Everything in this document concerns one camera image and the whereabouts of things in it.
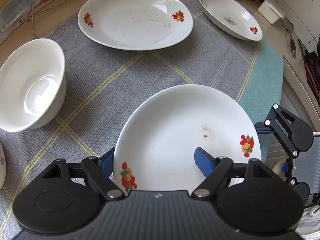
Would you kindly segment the large white plate with stain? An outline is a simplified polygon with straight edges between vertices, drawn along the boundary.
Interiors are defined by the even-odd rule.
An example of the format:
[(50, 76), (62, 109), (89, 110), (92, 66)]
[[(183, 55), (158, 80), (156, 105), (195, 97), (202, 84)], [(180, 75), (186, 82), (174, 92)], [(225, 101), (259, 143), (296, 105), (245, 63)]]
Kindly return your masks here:
[(165, 89), (124, 125), (114, 152), (114, 182), (125, 193), (193, 192), (205, 179), (195, 163), (197, 148), (236, 163), (261, 158), (255, 127), (230, 96), (203, 85)]

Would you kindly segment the small white plate brown stain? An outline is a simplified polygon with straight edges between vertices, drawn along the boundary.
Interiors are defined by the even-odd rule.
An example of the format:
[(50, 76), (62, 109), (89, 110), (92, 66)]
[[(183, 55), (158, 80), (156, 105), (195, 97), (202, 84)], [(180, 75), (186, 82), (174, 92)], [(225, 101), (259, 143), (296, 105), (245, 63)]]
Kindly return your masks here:
[(245, 41), (261, 41), (263, 32), (251, 13), (235, 0), (199, 0), (204, 14), (221, 30)]

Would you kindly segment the white fruit-print plate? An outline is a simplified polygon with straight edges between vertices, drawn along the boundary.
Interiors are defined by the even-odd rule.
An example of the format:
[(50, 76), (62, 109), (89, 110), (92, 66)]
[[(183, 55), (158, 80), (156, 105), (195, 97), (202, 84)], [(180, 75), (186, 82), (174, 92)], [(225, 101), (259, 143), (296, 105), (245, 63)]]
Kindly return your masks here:
[(98, 44), (148, 51), (185, 40), (193, 17), (179, 0), (88, 0), (78, 13), (78, 26)]

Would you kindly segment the grey and teal towel mat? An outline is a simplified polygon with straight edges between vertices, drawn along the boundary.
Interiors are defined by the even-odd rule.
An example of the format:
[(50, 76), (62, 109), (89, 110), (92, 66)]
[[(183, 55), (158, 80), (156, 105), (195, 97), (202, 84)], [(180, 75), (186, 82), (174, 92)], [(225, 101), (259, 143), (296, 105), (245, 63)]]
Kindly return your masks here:
[(27, 184), (57, 158), (77, 163), (105, 154), (132, 112), (160, 90), (186, 83), (219, 89), (253, 122), (280, 101), (284, 63), (268, 41), (233, 38), (206, 18), (198, 0), (180, 1), (193, 15), (193, 30), (183, 42), (162, 50), (136, 53), (99, 45), (80, 31), (77, 16), (50, 33), (65, 54), (66, 98), (46, 126), (1, 131), (7, 163), (1, 189), (3, 239), (20, 232), (12, 204)]

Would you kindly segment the white bowl pink flowers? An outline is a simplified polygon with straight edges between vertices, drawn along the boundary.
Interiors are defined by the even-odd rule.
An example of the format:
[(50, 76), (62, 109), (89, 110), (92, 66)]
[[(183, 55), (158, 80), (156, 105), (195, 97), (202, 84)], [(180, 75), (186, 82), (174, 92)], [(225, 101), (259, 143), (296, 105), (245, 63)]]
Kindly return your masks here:
[(6, 178), (6, 162), (3, 147), (0, 144), (0, 189), (3, 187)]

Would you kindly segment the white plastic seasoning box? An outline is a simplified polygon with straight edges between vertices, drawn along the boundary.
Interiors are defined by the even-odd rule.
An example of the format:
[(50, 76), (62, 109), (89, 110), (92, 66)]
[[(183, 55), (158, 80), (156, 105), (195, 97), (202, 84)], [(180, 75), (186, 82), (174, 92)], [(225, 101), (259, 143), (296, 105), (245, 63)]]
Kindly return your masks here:
[(258, 12), (269, 22), (275, 24), (279, 19), (285, 18), (285, 11), (274, 0), (263, 0)]

